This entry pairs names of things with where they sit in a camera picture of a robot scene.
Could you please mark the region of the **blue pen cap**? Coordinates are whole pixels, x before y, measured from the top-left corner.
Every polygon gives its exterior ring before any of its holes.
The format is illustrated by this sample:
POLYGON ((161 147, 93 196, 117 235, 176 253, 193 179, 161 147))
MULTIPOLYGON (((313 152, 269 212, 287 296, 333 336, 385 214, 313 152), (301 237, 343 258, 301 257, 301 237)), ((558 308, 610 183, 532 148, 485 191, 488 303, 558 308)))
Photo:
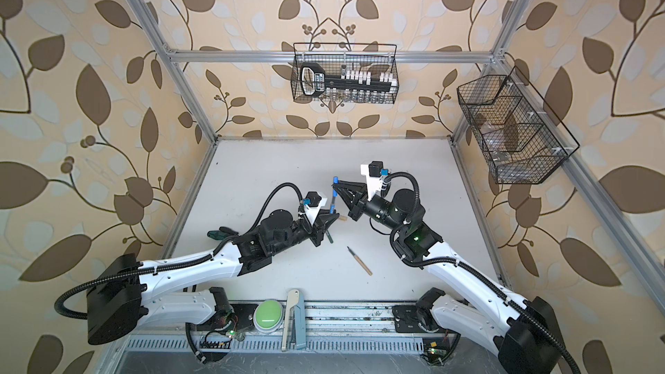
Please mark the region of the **blue pen cap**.
POLYGON ((336 186, 338 183, 339 183, 339 178, 337 176, 335 176, 332 179, 332 197, 333 198, 338 196, 337 186, 336 186))

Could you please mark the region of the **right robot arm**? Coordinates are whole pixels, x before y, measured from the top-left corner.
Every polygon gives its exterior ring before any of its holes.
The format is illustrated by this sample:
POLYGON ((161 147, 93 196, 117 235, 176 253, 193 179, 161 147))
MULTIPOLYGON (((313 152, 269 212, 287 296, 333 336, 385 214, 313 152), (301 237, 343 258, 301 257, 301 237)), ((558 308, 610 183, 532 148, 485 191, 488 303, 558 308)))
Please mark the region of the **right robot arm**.
POLYGON ((560 360, 571 372, 580 371, 547 301, 530 301, 494 282, 424 222, 420 188, 410 173, 381 171, 365 178, 332 185, 350 218, 368 216, 390 229, 388 240, 401 263, 435 275, 461 296, 456 300, 437 288, 424 294, 422 329, 457 332, 493 353, 508 373, 549 373, 560 360))

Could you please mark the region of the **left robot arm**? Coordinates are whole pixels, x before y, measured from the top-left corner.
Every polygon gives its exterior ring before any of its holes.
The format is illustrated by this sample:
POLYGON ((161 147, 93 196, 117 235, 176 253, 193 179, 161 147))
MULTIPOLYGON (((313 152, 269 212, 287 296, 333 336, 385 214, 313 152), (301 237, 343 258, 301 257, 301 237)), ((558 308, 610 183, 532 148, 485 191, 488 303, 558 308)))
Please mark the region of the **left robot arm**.
POLYGON ((327 209, 327 199, 319 192, 296 196, 295 215, 261 210, 243 234, 227 227, 213 230, 209 235, 218 240, 214 249, 160 261, 120 256, 97 279, 60 295, 55 311, 86 321, 88 344, 94 346, 158 321, 205 325, 227 317, 231 310, 221 287, 199 294, 187 294, 185 288, 254 273, 306 240, 320 246, 339 213, 327 209))

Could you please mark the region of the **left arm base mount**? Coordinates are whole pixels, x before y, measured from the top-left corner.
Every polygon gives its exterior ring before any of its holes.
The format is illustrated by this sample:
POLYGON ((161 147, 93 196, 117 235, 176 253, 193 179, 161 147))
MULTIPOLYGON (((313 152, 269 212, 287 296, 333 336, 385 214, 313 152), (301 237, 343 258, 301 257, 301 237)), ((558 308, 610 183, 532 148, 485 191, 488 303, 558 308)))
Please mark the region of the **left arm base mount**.
POLYGON ((205 322, 195 325, 193 330, 195 332, 249 332, 255 329, 254 313, 258 308, 257 303, 237 302, 232 303, 231 307, 233 308, 232 313, 217 311, 205 322))

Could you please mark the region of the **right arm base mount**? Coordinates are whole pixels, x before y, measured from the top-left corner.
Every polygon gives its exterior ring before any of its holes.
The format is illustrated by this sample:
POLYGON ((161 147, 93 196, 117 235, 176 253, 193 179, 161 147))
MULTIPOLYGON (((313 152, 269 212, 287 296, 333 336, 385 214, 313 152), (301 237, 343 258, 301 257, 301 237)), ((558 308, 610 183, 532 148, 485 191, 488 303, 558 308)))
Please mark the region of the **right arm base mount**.
POLYGON ((397 333, 458 335, 451 328, 441 327, 434 319, 434 306, 396 305, 391 309, 397 333))

